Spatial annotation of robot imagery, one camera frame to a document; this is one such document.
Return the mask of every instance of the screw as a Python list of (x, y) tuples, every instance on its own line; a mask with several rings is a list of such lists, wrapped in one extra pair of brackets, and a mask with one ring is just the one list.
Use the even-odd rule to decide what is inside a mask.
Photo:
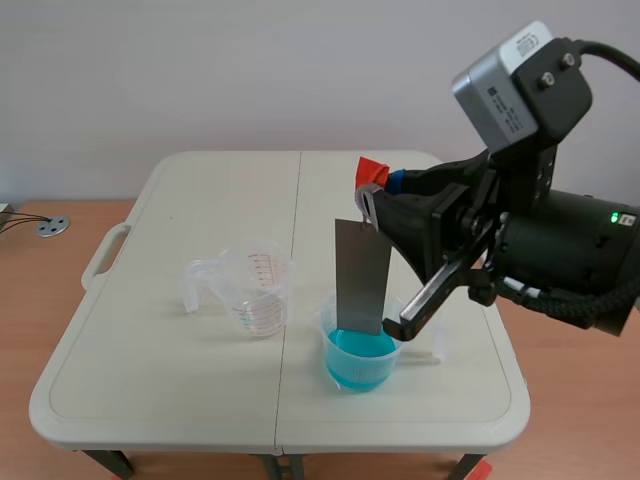
[(542, 75), (542, 77), (540, 77), (540, 80), (538, 81), (538, 84), (540, 85), (541, 89), (549, 88), (553, 86), (554, 83), (556, 83), (556, 79), (553, 78), (553, 75), (551, 74), (551, 72), (545, 72)]
[(573, 55), (570, 53), (565, 53), (560, 59), (560, 68), (566, 70), (567, 68), (571, 68), (576, 64), (576, 59), (573, 58)]
[(471, 222), (471, 235), (477, 235), (480, 231), (480, 218), (476, 217)]

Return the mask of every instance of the plastic measuring cup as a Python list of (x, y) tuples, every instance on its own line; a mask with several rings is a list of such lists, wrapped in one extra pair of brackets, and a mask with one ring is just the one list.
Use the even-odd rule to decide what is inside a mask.
[[(402, 303), (387, 297), (384, 315), (398, 318)], [(370, 390), (384, 382), (396, 364), (404, 343), (384, 332), (380, 335), (338, 330), (336, 298), (333, 296), (312, 319), (322, 334), (322, 347), (327, 370), (341, 386), (354, 390)]]
[(225, 250), (211, 260), (195, 260), (182, 277), (187, 313), (200, 305), (199, 287), (206, 285), (249, 335), (280, 331), (291, 315), (293, 263), (275, 242), (256, 240)]

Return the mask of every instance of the red marking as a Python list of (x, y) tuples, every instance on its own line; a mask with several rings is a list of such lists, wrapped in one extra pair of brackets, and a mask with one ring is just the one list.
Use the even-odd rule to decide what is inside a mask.
[(487, 478), (489, 478), (489, 475), (491, 475), (492, 470), (493, 467), (489, 463), (481, 460), (476, 468), (474, 468), (473, 471), (469, 474), (467, 480), (486, 480)]
[(388, 177), (389, 165), (360, 157), (356, 170), (356, 190), (367, 183), (377, 183), (384, 188)]

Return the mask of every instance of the white wall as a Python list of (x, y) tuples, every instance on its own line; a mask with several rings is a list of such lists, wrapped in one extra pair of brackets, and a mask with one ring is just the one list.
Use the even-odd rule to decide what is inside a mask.
[[(473, 155), (451, 80), (537, 18), (640, 58), (638, 0), (4, 0), (0, 198), (135, 197), (184, 150)], [(583, 71), (554, 186), (640, 204), (640, 86)]]

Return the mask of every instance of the metal plate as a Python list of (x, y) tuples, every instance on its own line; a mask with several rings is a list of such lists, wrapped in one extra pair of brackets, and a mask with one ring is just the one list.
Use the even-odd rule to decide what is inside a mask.
[(64, 232), (69, 227), (69, 217), (55, 216), (50, 217), (50, 222), (40, 222), (36, 227), (36, 234), (39, 237), (53, 237)]
[(391, 242), (371, 224), (336, 219), (337, 326), (380, 335)]

